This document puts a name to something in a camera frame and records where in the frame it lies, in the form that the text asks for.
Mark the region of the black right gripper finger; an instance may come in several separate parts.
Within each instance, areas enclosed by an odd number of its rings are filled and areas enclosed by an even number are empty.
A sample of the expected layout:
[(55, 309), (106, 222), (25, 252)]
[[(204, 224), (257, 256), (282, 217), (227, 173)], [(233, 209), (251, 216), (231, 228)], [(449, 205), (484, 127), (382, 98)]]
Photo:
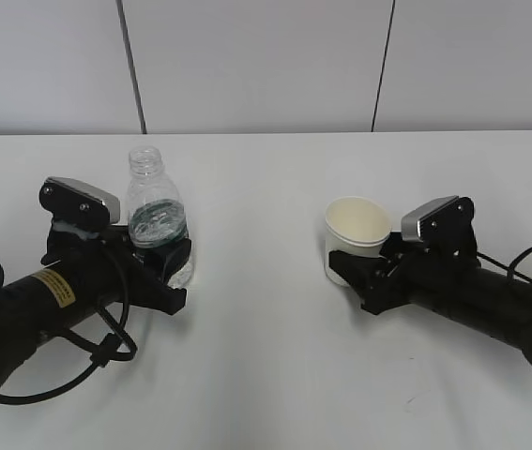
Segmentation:
[(382, 267), (381, 256), (358, 256), (341, 250), (328, 253), (328, 269), (333, 278), (356, 292), (373, 289), (379, 283), (376, 272)]
[(404, 253), (404, 241), (400, 232), (391, 232), (386, 242), (380, 249), (380, 255), (384, 258), (398, 258)]

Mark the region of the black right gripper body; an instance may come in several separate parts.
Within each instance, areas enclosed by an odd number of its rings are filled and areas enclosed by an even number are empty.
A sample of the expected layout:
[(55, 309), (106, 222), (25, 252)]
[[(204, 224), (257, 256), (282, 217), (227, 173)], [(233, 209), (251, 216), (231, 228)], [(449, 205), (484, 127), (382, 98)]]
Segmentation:
[(419, 244), (404, 242), (398, 258), (383, 258), (376, 272), (379, 283), (368, 291), (357, 292), (361, 308), (371, 314), (402, 307), (419, 294), (431, 299), (448, 293), (463, 273), (477, 266), (475, 258), (445, 256)]

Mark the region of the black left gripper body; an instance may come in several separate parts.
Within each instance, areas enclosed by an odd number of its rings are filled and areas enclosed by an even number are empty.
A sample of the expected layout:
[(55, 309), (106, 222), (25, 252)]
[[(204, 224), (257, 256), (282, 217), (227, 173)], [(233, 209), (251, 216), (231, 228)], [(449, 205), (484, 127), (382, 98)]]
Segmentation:
[(125, 299), (135, 307), (176, 314), (186, 304), (187, 291), (174, 289), (145, 270), (128, 244), (111, 244), (100, 239), (101, 232), (85, 232), (64, 222), (54, 222), (41, 263), (67, 263), (80, 278), (80, 285), (93, 301), (112, 297)]

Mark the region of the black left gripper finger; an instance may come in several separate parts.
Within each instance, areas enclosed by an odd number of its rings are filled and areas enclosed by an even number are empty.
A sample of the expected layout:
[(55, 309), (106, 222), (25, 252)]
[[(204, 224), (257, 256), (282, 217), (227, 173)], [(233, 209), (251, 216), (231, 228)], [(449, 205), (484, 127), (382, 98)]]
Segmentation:
[(100, 239), (111, 244), (128, 244), (128, 228), (125, 225), (109, 225), (100, 233)]
[(136, 248), (143, 268), (167, 286), (188, 286), (193, 275), (191, 240), (186, 237), (157, 247)]

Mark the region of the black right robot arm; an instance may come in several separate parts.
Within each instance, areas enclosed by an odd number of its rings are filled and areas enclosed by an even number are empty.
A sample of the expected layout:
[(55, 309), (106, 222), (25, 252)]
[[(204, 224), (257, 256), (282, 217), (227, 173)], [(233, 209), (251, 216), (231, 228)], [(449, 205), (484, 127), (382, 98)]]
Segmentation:
[(372, 315), (416, 305), (509, 345), (532, 367), (532, 281), (517, 279), (514, 265), (486, 269), (482, 258), (473, 248), (445, 252), (394, 233), (378, 256), (331, 250), (328, 266)]

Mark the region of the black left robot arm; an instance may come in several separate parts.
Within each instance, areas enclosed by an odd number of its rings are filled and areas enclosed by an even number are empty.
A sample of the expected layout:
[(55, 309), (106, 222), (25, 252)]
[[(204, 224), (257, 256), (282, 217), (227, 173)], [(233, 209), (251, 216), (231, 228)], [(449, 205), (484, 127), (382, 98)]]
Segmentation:
[(37, 349), (62, 338), (88, 353), (90, 364), (71, 381), (40, 394), (8, 396), (0, 404), (27, 405), (56, 398), (111, 362), (138, 351), (126, 330), (133, 307), (176, 314), (187, 291), (169, 286), (190, 257), (191, 240), (136, 248), (123, 225), (93, 238), (52, 230), (37, 272), (5, 282), (0, 264), (0, 388)]

